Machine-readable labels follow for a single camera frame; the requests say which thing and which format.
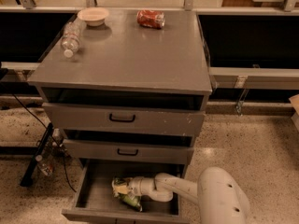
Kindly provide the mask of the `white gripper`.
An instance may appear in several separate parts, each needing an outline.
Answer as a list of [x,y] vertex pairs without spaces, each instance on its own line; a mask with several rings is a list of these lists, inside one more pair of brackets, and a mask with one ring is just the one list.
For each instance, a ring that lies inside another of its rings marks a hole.
[[125,177],[121,178],[122,183],[129,183],[127,185],[119,185],[114,187],[114,192],[116,195],[124,194],[127,195],[129,192],[132,192],[135,196],[142,195],[142,180],[144,179],[143,176],[138,177]]

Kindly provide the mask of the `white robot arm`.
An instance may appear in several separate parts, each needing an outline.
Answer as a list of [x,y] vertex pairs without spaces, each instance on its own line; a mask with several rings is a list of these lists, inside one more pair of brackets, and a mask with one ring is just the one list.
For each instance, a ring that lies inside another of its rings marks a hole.
[[233,177],[219,167],[206,168],[192,182],[167,173],[155,177],[114,177],[113,195],[142,211],[141,197],[166,203],[174,194],[199,206],[202,224],[246,224],[249,199]]

